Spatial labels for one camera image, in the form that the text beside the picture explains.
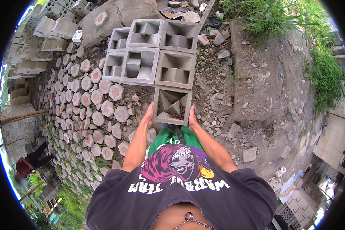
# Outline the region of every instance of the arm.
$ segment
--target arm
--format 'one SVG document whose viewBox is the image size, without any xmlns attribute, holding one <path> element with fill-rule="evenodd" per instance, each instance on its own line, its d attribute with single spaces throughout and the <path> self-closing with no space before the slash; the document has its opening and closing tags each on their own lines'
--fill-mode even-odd
<svg viewBox="0 0 345 230">
<path fill-rule="evenodd" d="M 202 127 L 198 124 L 194 116 L 194 106 L 191 107 L 189 115 L 189 129 L 198 138 L 203 150 L 207 156 L 222 170 L 231 173 L 238 169 L 232 161 L 230 154 L 222 145 L 215 141 Z"/>
<path fill-rule="evenodd" d="M 152 124 L 152 107 L 153 103 L 147 109 L 145 116 L 142 118 L 135 136 L 129 145 L 125 154 L 122 170 L 131 172 L 133 169 L 142 164 L 145 160 L 147 149 L 147 131 Z"/>
</svg>

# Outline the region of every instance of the graphic print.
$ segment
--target graphic print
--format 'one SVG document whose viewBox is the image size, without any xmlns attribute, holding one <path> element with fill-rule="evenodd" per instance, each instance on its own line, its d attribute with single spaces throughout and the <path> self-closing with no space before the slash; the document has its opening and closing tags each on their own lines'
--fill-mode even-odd
<svg viewBox="0 0 345 230">
<path fill-rule="evenodd" d="M 213 171 L 206 162 L 207 155 L 193 146 L 167 144 L 145 160 L 142 175 L 157 183 L 177 176 L 187 182 L 200 176 L 212 178 Z"/>
</svg>

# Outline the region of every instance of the person in red shirt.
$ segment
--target person in red shirt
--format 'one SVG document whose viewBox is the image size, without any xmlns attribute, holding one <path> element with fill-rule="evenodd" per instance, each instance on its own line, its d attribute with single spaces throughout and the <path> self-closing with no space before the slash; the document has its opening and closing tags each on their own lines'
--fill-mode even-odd
<svg viewBox="0 0 345 230">
<path fill-rule="evenodd" d="M 46 157 L 44 157 L 41 160 L 38 160 L 38 158 L 41 156 L 43 151 L 46 149 L 47 144 L 43 143 L 36 151 L 29 154 L 26 158 L 19 158 L 18 162 L 15 163 L 16 167 L 16 175 L 15 180 L 20 183 L 22 179 L 27 179 L 28 175 L 35 174 L 33 172 L 33 169 L 37 169 L 45 165 L 47 162 L 49 162 L 51 159 L 55 158 L 54 155 L 50 154 Z"/>
</svg>

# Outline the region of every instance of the hand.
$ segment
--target hand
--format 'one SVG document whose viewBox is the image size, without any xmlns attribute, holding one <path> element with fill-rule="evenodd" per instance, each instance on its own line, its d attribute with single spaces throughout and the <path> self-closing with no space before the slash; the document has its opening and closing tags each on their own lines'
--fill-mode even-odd
<svg viewBox="0 0 345 230">
<path fill-rule="evenodd" d="M 193 131 L 194 126 L 198 125 L 197 119 L 195 118 L 194 115 L 194 105 L 191 106 L 190 114 L 189 114 L 189 129 Z"/>
<path fill-rule="evenodd" d="M 148 106 L 147 112 L 142 118 L 142 121 L 145 121 L 147 128 L 150 128 L 152 125 L 152 115 L 153 115 L 153 102 Z"/>
</svg>

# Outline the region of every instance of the pile of bricks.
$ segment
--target pile of bricks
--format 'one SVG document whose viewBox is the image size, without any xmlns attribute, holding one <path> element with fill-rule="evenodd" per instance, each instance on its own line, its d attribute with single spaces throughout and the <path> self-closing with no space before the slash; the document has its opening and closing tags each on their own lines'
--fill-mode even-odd
<svg viewBox="0 0 345 230">
<path fill-rule="evenodd" d="M 152 121 L 187 125 L 192 100 L 198 24 L 139 19 L 113 30 L 103 79 L 156 87 Z"/>
</svg>

